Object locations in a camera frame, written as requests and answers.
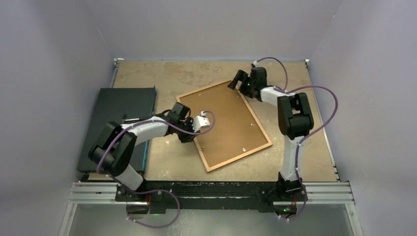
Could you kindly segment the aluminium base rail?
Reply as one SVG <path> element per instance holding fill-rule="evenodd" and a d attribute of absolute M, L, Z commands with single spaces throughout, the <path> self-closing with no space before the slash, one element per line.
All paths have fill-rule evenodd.
<path fill-rule="evenodd" d="M 203 181 L 150 181 L 145 194 L 130 193 L 116 183 L 76 182 L 69 201 L 75 204 L 134 205 L 173 201 L 177 197 L 185 207 L 197 200 L 219 204 L 220 201 L 266 203 L 286 206 L 303 202 L 308 204 L 351 204 L 354 197 L 347 182 L 308 182 L 305 190 L 280 194 L 274 182 L 203 182 Z"/>

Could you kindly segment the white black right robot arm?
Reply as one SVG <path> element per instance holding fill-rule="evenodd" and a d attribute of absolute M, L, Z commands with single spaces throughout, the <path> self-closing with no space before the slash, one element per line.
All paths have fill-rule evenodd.
<path fill-rule="evenodd" d="M 267 71 L 263 67 L 252 67 L 250 73 L 238 70 L 228 88 L 235 89 L 238 83 L 238 91 L 242 95 L 277 108 L 278 127 L 284 136 L 284 157 L 278 173 L 276 193 L 280 199 L 288 200 L 301 191 L 302 140 L 314 127 L 308 97 L 303 92 L 293 93 L 268 85 Z"/>

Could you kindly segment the dark box with blue edge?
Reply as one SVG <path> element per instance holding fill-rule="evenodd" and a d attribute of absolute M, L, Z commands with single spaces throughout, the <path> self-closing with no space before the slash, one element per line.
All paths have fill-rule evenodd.
<path fill-rule="evenodd" d="M 89 160 L 88 152 L 106 124 L 111 121 L 121 124 L 125 118 L 151 117 L 156 97 L 156 88 L 102 88 L 92 112 L 76 170 L 95 173 L 96 164 Z"/>

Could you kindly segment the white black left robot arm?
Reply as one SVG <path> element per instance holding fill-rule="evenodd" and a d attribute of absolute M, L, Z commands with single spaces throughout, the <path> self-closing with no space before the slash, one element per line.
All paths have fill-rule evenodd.
<path fill-rule="evenodd" d="M 190 108 L 177 102 L 172 109 L 138 122 L 109 122 L 92 145 L 88 158 L 97 165 L 98 173 L 110 175 L 128 188 L 129 197 L 141 201 L 147 188 L 142 185 L 143 175 L 130 163 L 135 146 L 171 134 L 177 134 L 181 143 L 193 141 L 202 128 L 210 126 L 210 121 L 206 112 L 195 117 L 190 113 Z"/>

